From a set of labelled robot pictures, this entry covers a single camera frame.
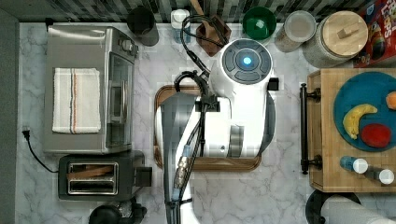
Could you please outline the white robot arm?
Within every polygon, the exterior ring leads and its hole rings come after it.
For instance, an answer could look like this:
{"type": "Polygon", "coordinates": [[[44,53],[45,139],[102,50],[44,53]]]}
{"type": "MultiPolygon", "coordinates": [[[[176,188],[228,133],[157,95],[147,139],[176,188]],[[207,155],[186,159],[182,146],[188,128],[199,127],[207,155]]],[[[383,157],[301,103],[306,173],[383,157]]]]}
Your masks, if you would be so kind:
{"type": "Polygon", "coordinates": [[[270,91],[277,85],[269,51],[246,38],[225,45],[209,71],[176,77],[176,93],[155,115],[167,224],[199,224],[190,186],[199,157],[255,158],[268,147],[276,119],[270,91]]]}

